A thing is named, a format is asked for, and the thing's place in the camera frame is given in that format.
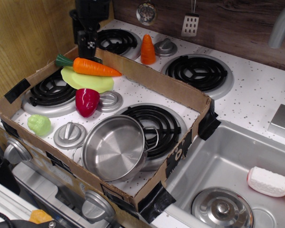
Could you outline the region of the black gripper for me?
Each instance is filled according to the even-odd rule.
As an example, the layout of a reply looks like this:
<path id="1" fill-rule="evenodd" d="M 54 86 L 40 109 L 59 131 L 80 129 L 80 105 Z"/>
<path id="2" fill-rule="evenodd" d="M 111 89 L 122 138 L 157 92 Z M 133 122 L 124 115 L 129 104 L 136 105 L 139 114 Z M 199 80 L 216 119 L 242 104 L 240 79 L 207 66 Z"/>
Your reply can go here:
<path id="1" fill-rule="evenodd" d="M 97 31 L 100 22 L 109 18 L 109 0 L 76 0 L 75 9 L 70 10 L 74 42 L 78 56 L 93 59 L 97 48 Z"/>

